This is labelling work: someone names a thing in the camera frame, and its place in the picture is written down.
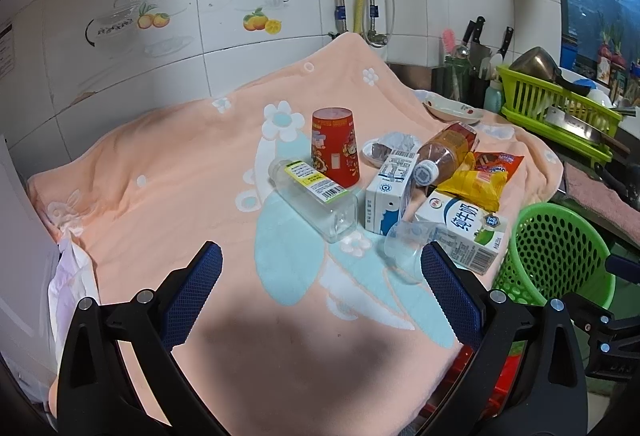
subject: red paper cup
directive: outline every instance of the red paper cup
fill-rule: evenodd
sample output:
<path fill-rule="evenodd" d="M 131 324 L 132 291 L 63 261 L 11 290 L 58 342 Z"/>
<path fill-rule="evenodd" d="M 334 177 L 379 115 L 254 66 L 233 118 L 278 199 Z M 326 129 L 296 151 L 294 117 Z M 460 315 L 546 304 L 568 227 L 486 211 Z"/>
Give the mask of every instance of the red paper cup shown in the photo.
<path fill-rule="evenodd" d="M 311 123 L 314 168 L 345 188 L 360 179 L 353 113 L 344 108 L 318 109 Z"/>

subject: crumpled plastic wrapper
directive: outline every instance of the crumpled plastic wrapper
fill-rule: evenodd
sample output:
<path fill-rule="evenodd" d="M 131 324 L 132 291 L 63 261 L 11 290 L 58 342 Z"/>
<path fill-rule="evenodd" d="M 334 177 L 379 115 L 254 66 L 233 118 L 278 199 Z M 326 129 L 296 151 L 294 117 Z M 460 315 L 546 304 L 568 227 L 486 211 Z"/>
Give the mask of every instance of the crumpled plastic wrapper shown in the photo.
<path fill-rule="evenodd" d="M 393 149 L 412 151 L 415 150 L 416 146 L 420 145 L 422 145 L 422 142 L 417 136 L 397 131 L 388 132 L 373 144 L 371 157 L 377 162 L 384 163 Z"/>

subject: pink blanket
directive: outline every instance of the pink blanket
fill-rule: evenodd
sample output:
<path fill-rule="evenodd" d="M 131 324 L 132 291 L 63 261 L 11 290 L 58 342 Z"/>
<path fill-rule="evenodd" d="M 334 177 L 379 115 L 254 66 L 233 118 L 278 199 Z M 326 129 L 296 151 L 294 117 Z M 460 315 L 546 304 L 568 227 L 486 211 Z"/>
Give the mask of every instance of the pink blanket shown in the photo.
<path fill-rule="evenodd" d="M 222 247 L 222 276 L 174 357 L 237 436 L 397 434 L 460 348 L 428 286 L 387 271 L 381 236 L 359 228 L 326 244 L 273 192 L 270 161 L 309 158 L 311 115 L 327 106 L 353 110 L 360 145 L 392 130 L 428 140 L 444 127 L 347 34 L 226 98 L 150 112 L 29 181 L 52 235 L 71 232 L 94 260 L 105 304 L 156 288 L 207 239 Z M 525 156 L 501 200 L 513 221 L 554 194 L 562 165 L 487 115 L 478 149 Z M 360 166 L 362 189 L 376 169 Z M 164 419 L 132 352 L 125 358 L 143 405 Z"/>

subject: yellow snack wrapper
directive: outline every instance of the yellow snack wrapper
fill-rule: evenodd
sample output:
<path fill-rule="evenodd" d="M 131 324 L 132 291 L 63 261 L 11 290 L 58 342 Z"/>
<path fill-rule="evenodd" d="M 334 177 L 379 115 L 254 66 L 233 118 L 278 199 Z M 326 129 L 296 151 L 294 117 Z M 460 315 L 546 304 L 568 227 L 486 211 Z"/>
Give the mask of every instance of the yellow snack wrapper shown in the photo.
<path fill-rule="evenodd" d="M 487 212 L 497 212 L 500 208 L 500 196 L 509 175 L 506 172 L 475 171 L 475 164 L 474 154 L 469 153 L 453 176 L 438 185 L 437 189 L 460 196 Z"/>

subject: pink brush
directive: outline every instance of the pink brush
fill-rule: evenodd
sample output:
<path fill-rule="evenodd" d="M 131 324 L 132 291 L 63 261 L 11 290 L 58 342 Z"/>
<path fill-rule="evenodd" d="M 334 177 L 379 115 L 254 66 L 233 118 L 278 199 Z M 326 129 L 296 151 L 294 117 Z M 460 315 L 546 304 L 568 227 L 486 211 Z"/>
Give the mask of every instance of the pink brush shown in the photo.
<path fill-rule="evenodd" d="M 442 32 L 442 42 L 444 44 L 444 51 L 451 54 L 453 48 L 456 47 L 456 34 L 451 28 L 447 28 Z"/>

